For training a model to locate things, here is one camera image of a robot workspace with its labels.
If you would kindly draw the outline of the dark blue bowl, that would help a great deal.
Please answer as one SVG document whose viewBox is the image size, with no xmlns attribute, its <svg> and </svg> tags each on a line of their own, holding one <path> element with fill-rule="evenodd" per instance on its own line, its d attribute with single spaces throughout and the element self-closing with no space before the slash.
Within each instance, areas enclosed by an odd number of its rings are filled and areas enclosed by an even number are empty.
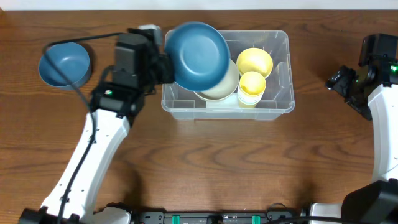
<svg viewBox="0 0 398 224">
<path fill-rule="evenodd" d="M 217 86 L 229 68 L 230 51 L 225 39 L 203 22 L 186 22 L 171 30 L 165 53 L 174 66 L 175 83 L 190 91 Z"/>
<path fill-rule="evenodd" d="M 90 79 L 91 59 L 82 45 L 74 42 L 54 45 L 48 49 L 47 55 L 76 87 L 83 86 Z M 44 56 L 39 61 L 38 71 L 46 84 L 61 90 L 72 90 Z"/>
</svg>

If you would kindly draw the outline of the large cream bowl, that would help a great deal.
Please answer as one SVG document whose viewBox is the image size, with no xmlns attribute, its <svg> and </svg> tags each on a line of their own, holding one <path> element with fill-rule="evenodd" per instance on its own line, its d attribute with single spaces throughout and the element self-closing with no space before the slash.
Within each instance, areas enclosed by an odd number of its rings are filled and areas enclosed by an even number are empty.
<svg viewBox="0 0 398 224">
<path fill-rule="evenodd" d="M 225 73 L 222 81 L 219 82 L 215 87 L 195 92 L 196 96 L 205 101 L 220 101 L 224 100 L 234 93 L 237 89 L 240 79 L 240 73 L 236 64 L 230 60 L 228 71 Z"/>
</svg>

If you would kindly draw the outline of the yellow plastic cup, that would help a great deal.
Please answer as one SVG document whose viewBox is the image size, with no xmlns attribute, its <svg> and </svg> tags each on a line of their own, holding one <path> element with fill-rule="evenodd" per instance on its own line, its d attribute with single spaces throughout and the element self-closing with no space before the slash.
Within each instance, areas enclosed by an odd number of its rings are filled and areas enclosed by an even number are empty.
<svg viewBox="0 0 398 224">
<path fill-rule="evenodd" d="M 239 90 L 248 96 L 262 95 L 266 86 L 266 79 L 258 72 L 246 72 L 239 81 Z"/>
<path fill-rule="evenodd" d="M 245 103 L 241 103 L 241 102 L 239 102 L 238 105 L 240 108 L 255 108 L 256 107 L 256 104 L 245 104 Z"/>
</svg>

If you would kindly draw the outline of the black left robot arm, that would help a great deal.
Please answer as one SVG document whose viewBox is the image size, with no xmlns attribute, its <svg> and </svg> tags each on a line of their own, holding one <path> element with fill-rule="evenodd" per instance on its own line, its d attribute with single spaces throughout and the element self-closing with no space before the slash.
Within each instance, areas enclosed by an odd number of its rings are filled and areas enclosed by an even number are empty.
<svg viewBox="0 0 398 224">
<path fill-rule="evenodd" d="M 129 134 L 157 84 L 172 83 L 171 60 L 160 53 L 162 32 L 148 24 L 117 33 L 115 63 L 103 70 L 91 92 L 82 99 L 88 114 L 80 140 L 57 185 L 38 210 L 23 210 L 19 223 L 134 223 L 123 203 L 95 211 L 98 191 L 111 160 Z"/>
</svg>

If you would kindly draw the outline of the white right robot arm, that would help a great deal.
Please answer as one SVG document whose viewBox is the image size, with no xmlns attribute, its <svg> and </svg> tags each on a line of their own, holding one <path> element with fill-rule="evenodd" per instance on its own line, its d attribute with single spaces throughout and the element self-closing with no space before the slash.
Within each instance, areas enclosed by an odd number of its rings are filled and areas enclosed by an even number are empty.
<svg viewBox="0 0 398 224">
<path fill-rule="evenodd" d="M 365 37 L 358 65 L 357 70 L 340 67 L 325 85 L 373 123 L 371 183 L 351 192 L 341 203 L 312 204 L 312 223 L 329 223 L 330 218 L 397 223 L 397 37 Z"/>
</svg>

